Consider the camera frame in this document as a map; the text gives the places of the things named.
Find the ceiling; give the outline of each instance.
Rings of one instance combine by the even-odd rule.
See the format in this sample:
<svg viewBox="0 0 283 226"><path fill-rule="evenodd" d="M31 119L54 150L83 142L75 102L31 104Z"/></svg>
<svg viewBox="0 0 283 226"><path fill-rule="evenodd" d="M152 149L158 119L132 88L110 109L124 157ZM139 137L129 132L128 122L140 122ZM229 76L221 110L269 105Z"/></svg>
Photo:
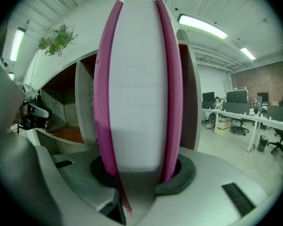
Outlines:
<svg viewBox="0 0 283 226"><path fill-rule="evenodd" d="M39 38L73 8L86 0L22 0L9 20L3 58L22 83ZM283 60L283 28L264 0L164 0L178 19L187 14L210 23L228 36L222 40L210 33L180 25L187 32L200 66L236 72ZM27 31L16 62L9 61L17 27ZM240 49L246 47L251 61Z"/></svg>

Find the floor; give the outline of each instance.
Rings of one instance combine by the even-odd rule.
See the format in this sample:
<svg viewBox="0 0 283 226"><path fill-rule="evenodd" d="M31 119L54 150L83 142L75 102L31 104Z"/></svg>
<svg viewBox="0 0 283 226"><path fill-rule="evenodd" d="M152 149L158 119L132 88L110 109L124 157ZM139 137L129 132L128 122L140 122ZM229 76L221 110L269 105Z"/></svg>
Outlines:
<svg viewBox="0 0 283 226"><path fill-rule="evenodd" d="M250 130L244 136L242 132L229 133L224 136L215 135L214 129L207 129L206 123L202 123L200 131L200 143L198 151L224 159L245 173L248 177L260 184L268 195L281 189L283 185L283 158L278 149L271 154L272 148L266 146L264 152L253 148L249 153L246 151L253 130L252 122L246 122L245 128ZM240 124L233 121L232 126ZM258 132L267 137L269 142L280 140L275 136L273 128Z"/></svg>

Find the trash can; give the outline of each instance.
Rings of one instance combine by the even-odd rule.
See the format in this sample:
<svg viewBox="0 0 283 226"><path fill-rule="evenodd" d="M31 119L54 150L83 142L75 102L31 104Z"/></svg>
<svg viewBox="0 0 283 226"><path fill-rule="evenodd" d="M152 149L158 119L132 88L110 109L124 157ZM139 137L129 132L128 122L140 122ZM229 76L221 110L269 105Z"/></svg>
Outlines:
<svg viewBox="0 0 283 226"><path fill-rule="evenodd" d="M268 143L268 139L266 136L260 136L260 141L259 141L259 145L258 145L258 151L259 152L264 152L265 146Z"/></svg>

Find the fluorescent light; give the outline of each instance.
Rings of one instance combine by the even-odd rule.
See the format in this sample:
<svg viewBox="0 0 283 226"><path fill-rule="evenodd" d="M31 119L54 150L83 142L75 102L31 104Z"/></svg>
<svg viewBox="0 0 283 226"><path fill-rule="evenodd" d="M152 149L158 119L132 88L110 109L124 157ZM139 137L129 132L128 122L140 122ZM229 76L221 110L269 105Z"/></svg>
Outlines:
<svg viewBox="0 0 283 226"><path fill-rule="evenodd" d="M20 44L21 44L21 41L23 39L23 35L24 35L25 31L26 31L25 29L20 28L20 27L16 31L14 41L13 41L13 45L11 47L11 54L10 54L10 60L11 61L17 60L18 51L19 51Z"/></svg>
<svg viewBox="0 0 283 226"><path fill-rule="evenodd" d="M227 37L227 34L223 31L221 31L220 29L210 25L210 24L207 24L203 21L200 21L196 18L193 18L193 17L190 17L190 16L187 16L187 15L180 15L179 16L179 21L178 21L180 24L183 24L183 25L188 25L188 26L191 26L191 27L194 27L194 28L199 28L201 30L204 30L204 31L207 31L213 35L216 35L217 37L221 38L221 39L224 39Z"/></svg>
<svg viewBox="0 0 283 226"><path fill-rule="evenodd" d="M250 58L251 60L256 59L256 58L251 54L251 52L248 51L247 48L244 47L244 48L241 49L241 51L242 51L248 58Z"/></svg>
<svg viewBox="0 0 283 226"><path fill-rule="evenodd" d="M8 76L10 77L10 79L11 79L12 81L14 81L14 73L8 73Z"/></svg>

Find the brown brick wall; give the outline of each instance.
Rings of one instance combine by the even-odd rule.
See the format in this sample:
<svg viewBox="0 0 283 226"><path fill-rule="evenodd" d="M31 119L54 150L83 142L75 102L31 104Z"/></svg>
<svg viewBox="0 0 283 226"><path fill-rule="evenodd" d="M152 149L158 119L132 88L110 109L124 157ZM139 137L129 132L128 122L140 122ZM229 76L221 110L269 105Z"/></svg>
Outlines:
<svg viewBox="0 0 283 226"><path fill-rule="evenodd" d="M283 62L233 73L231 76L233 88L246 87L249 96L256 96L258 92L268 92L269 102L282 100Z"/></svg>

